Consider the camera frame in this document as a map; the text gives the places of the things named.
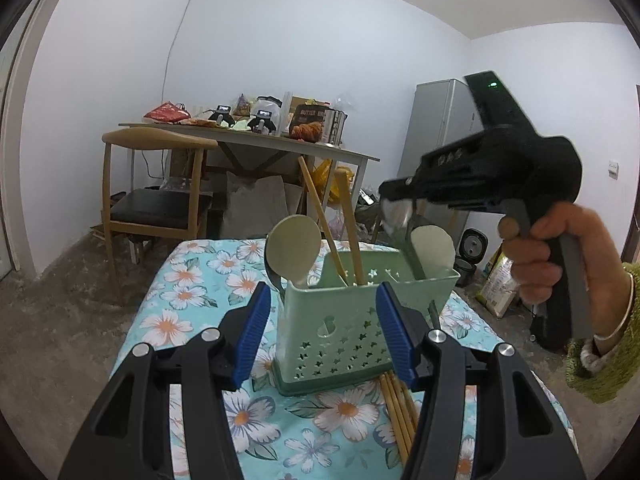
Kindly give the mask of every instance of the yellow plastic bag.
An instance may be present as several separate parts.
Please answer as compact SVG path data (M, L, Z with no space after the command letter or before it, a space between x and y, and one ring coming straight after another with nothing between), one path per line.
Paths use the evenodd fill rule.
M311 180L314 182L314 186L316 187L316 191L318 192L318 196L320 200L322 200L322 196L324 195L324 188L326 187L326 181L329 178L329 168L331 167L331 160L326 158L322 161L322 164L315 168L311 172ZM344 168L347 172L347 179L349 184L353 181L353 171L346 166L339 166L340 168ZM338 191L338 184L334 181L331 183L331 189L329 190L329 204L331 205L339 205L340 204L340 192Z

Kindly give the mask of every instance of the black chair seat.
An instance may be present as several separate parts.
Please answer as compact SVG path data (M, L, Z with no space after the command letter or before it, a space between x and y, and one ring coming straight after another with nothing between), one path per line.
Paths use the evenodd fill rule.
M200 195L198 218L210 204L210 196ZM135 189L111 208L111 220L186 229L189 223L189 194L180 191Z

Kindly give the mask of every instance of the finger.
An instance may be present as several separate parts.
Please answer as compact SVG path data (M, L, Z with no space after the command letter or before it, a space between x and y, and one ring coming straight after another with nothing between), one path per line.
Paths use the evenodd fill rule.
M521 285L554 286L561 276L562 268L550 262L511 266L511 277Z
M540 304L551 298L552 289L550 286L523 285L520 287L520 297L522 301L532 304Z
M533 238L514 238L502 244L502 252L515 264L546 262L551 250L546 242Z
M530 234L538 240L549 240L565 232L583 238L603 230L606 228L595 211L568 202L557 202L533 225Z
M503 240L513 240L520 234L520 226L515 219L505 216L498 223L498 234Z

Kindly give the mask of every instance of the silver screw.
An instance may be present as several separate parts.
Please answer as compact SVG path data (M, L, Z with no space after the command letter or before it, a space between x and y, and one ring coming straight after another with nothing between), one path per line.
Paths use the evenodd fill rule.
M218 339L220 339L220 330L218 330L217 328L207 328L202 333L202 339L207 343L217 341Z
M435 330L431 330L429 332L428 337L434 343L444 343L444 340L447 338L447 335L442 330L438 330L436 328Z
M498 346L498 352L500 352L505 357L511 357L512 355L514 355L516 353L516 350L509 343L501 343Z
M136 357L142 357L149 353L149 345L146 343L138 343L133 347L133 355Z

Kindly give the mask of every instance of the chopstick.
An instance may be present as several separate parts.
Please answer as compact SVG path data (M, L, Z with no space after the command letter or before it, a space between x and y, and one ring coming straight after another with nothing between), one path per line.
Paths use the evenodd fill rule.
M353 273L358 285L366 285L367 282L364 279L364 271L362 270L362 257L360 256L360 240L358 239L358 231L356 229L356 217L353 212L353 207L351 206L349 181L347 179L347 172L344 171L343 168L335 170L335 181L338 184L338 194L340 195L342 212L344 214L344 225L347 228L347 235L349 237L351 259L353 260Z
M386 372L380 376L380 388L396 436L400 460L402 465L405 465L411 453L418 423L414 400L404 383L393 372Z
M303 156L298 157L298 164L300 165L300 170L302 170L302 176L304 177L306 186L309 190L309 196L311 197L311 202L314 203L314 207L316 208L316 213L318 213L320 225L322 226L322 231L324 232L324 237L326 238L326 242L329 244L331 257L334 259L335 270L338 272L338 275L344 280L344 283L349 285L349 282L347 280L347 273L345 272L344 267L342 266L340 255L338 254L338 249L335 247L334 237L331 235L329 224L326 221L326 216L324 216L324 211L322 211L322 203L320 202L320 197L318 196L318 192L316 191L316 186L314 186L314 181L311 179L309 168L306 166L305 158Z

